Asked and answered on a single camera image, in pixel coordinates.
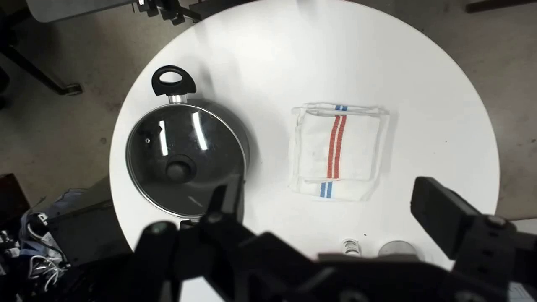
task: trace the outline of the small object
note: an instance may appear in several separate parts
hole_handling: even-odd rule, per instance
[[[361,251],[361,247],[360,247],[358,242],[354,242],[354,241],[346,241],[343,246],[344,246],[343,254],[346,254],[346,256],[356,256],[356,257],[361,257],[361,256],[363,256],[363,251]]]
[[[207,222],[208,222],[208,224],[220,224],[222,219],[224,219],[222,214],[212,214],[212,215],[208,215]]]
[[[487,302],[482,296],[470,293],[470,291],[460,291],[455,294],[457,302]]]
[[[68,85],[64,95],[66,95],[66,96],[79,96],[79,95],[83,95],[83,93],[84,93],[83,86],[78,85],[78,83],[74,83],[74,85]]]
[[[27,231],[36,241],[44,239],[44,236],[49,234],[47,215],[46,214],[31,215]]]
[[[344,291],[339,296],[339,302],[368,302],[368,298],[356,291]]]
[[[190,231],[190,229],[193,229],[195,227],[195,224],[192,222],[192,220],[183,220],[182,224],[180,224],[180,231]]]
[[[386,256],[418,256],[417,249],[403,241],[393,241],[381,247],[380,257]]]
[[[185,16],[193,21],[202,21],[198,12],[185,9],[178,0],[138,0],[140,12],[146,12],[148,17],[161,16],[163,21],[172,21],[173,26],[183,24]]]
[[[487,222],[489,226],[497,229],[504,229],[507,226],[507,222],[502,217],[495,217],[495,215],[487,217]]]
[[[160,234],[163,234],[165,231],[168,229],[168,224],[153,224],[151,226],[151,229],[150,229],[150,232],[153,234],[153,236],[160,236]]]
[[[17,259],[17,257],[21,257],[21,249],[9,249],[7,254],[9,254],[12,259]]]
[[[5,231],[2,231],[0,232],[0,244],[9,244],[9,242],[14,242],[14,239]]]

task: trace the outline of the pan handle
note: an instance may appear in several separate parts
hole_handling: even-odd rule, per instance
[[[182,80],[178,83],[165,83],[161,80],[163,75],[178,75]],[[197,93],[197,85],[192,76],[177,66],[163,66],[160,68],[151,80],[151,86],[156,96],[185,96],[190,93]]]

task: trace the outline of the white round table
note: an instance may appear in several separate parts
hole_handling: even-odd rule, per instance
[[[178,36],[131,88],[111,150],[115,207],[131,247],[146,226],[180,222],[146,202],[126,168],[133,127],[168,105],[150,83],[167,64],[187,69],[198,93],[234,111],[252,135],[244,224],[277,234],[309,257],[341,252],[344,241],[358,241],[363,256],[375,257],[386,242],[407,241],[423,261],[450,267],[410,214],[417,177],[435,177],[480,212],[495,212],[499,153],[490,120],[472,83],[438,46],[358,4],[271,0],[235,7]],[[370,202],[328,202],[291,190],[292,110],[314,101],[391,113],[393,137]]]

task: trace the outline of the white towel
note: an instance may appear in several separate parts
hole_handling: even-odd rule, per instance
[[[368,200],[380,177],[390,115],[378,106],[299,110],[292,189],[333,200]]]

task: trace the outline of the cable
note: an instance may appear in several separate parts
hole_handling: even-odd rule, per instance
[[[56,247],[47,246],[47,244],[44,242],[44,237],[41,237],[41,236],[34,234],[34,231],[32,231],[31,224],[27,226],[27,231],[29,231],[29,234],[31,234],[32,237],[39,239],[39,244],[41,244],[41,246],[44,246],[44,247],[47,247],[47,249],[51,249],[51,251],[54,251],[54,252],[57,252],[57,254],[61,254],[62,261],[64,261],[64,262],[69,262],[64,252],[61,252],[61,251],[59,251],[59,249],[56,249]]]
[[[49,278],[49,281],[46,283],[46,286],[44,286],[44,293],[49,293],[49,286],[51,286],[51,283],[54,281],[54,286],[56,286],[56,283],[57,283],[57,279],[59,279],[59,269],[56,267],[56,269],[52,269],[54,271],[54,274]]]
[[[36,278],[32,278],[32,276],[34,276],[34,262],[36,262],[36,259],[47,261],[47,259],[46,259],[46,257],[42,257],[42,256],[34,256],[34,257],[31,257],[29,279],[36,279]]]
[[[32,256],[41,256],[41,254],[34,249],[21,249],[21,256],[32,257]]]

